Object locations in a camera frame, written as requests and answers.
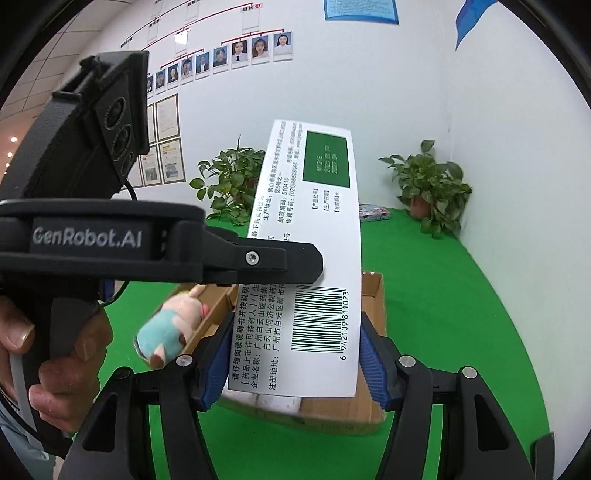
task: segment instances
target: blue flag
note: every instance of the blue flag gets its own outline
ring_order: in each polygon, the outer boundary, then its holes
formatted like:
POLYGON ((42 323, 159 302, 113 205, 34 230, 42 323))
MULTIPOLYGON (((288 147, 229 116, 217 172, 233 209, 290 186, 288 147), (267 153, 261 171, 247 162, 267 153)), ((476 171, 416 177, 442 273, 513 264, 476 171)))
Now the blue flag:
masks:
POLYGON ((460 42, 472 30, 487 8, 495 4, 496 0, 466 0, 466 3, 458 13, 456 18, 457 27, 457 44, 456 50, 460 46, 460 42))

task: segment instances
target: cardboard box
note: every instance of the cardboard box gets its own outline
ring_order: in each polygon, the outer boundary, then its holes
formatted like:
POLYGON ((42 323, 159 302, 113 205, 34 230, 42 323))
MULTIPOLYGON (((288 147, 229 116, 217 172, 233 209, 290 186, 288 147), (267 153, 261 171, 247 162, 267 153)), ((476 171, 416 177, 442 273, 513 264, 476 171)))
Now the cardboard box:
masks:
MULTIPOLYGON (((362 274, 362 310, 368 315, 380 335, 386 335, 386 310, 384 305, 384 278, 380 273, 362 274)), ((190 290, 192 284, 181 284, 171 293, 190 290)), ((224 316, 236 306, 238 287, 208 285, 199 299, 210 308, 195 335, 189 340, 183 353, 191 353, 199 340, 213 335, 224 316)), ((334 434, 363 435, 378 429, 385 420, 385 413, 369 393, 361 369, 357 377, 357 393, 353 398, 302 398, 299 411, 294 414, 269 411, 254 401, 235 401, 222 396, 219 404, 239 413, 294 427, 334 434)))

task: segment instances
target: plush toy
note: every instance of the plush toy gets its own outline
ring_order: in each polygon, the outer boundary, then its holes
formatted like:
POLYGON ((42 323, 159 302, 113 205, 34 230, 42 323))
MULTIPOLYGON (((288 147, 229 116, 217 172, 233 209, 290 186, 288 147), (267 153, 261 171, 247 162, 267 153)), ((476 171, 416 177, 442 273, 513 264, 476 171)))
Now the plush toy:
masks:
POLYGON ((195 285, 169 298, 136 334, 135 350, 150 368, 162 368, 187 345, 209 311, 198 299, 203 290, 205 285, 195 285))

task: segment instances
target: genrobot.ai logo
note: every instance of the genrobot.ai logo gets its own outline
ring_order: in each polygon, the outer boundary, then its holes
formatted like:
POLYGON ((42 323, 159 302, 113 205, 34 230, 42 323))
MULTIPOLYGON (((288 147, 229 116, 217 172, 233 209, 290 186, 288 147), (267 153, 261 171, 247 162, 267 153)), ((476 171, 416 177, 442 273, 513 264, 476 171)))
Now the genrobot.ai logo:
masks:
POLYGON ((35 245, 63 245, 72 247, 104 247, 104 248, 140 248, 142 246, 142 230, 127 230, 124 235, 114 229, 108 232, 94 232, 90 228, 76 230, 66 227, 63 230, 45 230, 42 226, 33 232, 35 245))

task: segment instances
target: metal bolt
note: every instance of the metal bolt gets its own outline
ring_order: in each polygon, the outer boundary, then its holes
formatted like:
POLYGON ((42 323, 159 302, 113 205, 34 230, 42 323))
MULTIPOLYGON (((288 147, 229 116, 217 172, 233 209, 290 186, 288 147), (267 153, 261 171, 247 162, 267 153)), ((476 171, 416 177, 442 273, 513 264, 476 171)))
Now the metal bolt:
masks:
POLYGON ((478 372, 472 367, 462 368, 462 374, 466 378, 476 378, 478 376, 478 372))
POLYGON ((191 355, 181 355, 177 358, 177 365, 180 367, 187 367, 193 363, 191 355))
POLYGON ((246 263, 249 265, 256 265, 259 261, 258 253, 252 251, 246 254, 246 263))
POLYGON ((400 365, 407 368, 414 367, 417 364, 417 361, 410 355, 403 355, 398 361, 400 365))
POLYGON ((127 378, 130 373, 131 373, 131 370, 129 368, 121 367, 115 371, 115 378, 117 378, 119 380, 123 380, 124 378, 127 378))

